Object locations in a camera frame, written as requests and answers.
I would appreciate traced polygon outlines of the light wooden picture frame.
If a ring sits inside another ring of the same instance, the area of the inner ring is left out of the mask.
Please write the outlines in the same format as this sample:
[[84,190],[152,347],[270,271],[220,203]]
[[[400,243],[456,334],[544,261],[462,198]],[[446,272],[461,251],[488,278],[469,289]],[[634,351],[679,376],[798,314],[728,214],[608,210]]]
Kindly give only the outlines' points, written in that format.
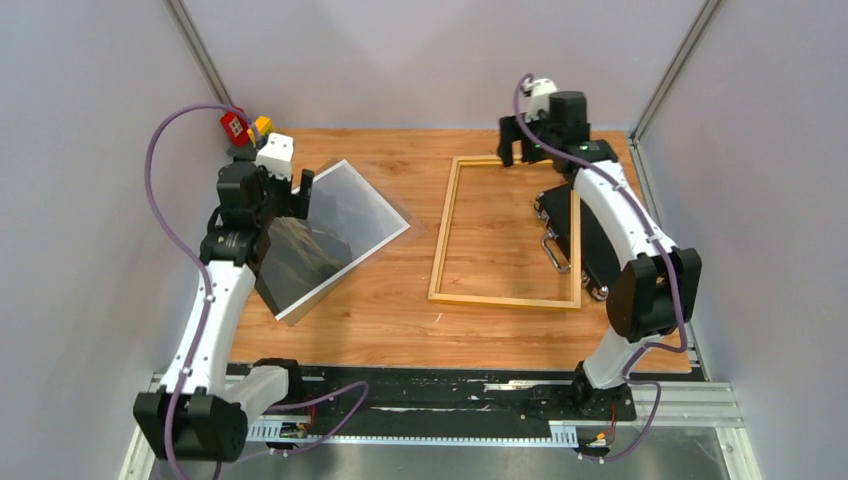
[[431,303],[578,311],[578,271],[556,253],[535,198],[561,185],[551,163],[505,167],[493,155],[450,166],[427,290]]

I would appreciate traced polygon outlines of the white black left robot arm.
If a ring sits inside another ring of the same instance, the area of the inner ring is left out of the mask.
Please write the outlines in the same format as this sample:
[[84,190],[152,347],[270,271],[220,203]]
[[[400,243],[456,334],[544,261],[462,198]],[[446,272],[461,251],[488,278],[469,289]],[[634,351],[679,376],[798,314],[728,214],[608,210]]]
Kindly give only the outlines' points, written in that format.
[[293,413],[304,405],[307,389],[291,376],[293,360],[264,359],[234,386],[225,377],[239,319],[270,247],[271,224],[307,217],[314,177],[303,171],[293,188],[282,170],[247,161],[226,165],[200,246],[177,244],[199,270],[194,304],[159,387],[138,394],[133,405],[158,459],[234,462],[251,424],[271,406]]

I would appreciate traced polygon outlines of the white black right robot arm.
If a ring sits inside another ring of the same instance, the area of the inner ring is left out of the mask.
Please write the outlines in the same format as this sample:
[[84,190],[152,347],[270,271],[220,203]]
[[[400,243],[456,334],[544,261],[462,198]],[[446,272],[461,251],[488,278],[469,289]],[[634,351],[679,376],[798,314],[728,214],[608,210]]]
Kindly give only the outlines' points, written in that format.
[[514,96],[527,98],[528,106],[516,107],[499,121],[502,163],[512,165],[515,143],[521,145],[523,163],[551,160],[597,227],[604,261],[616,263],[612,276],[599,285],[607,291],[610,326],[600,345],[579,363],[570,392],[575,411],[592,418],[626,386],[647,350],[665,349],[663,338],[686,333],[702,259],[695,249],[679,247],[662,232],[609,143],[592,139],[582,92],[560,90],[548,79],[524,80]]

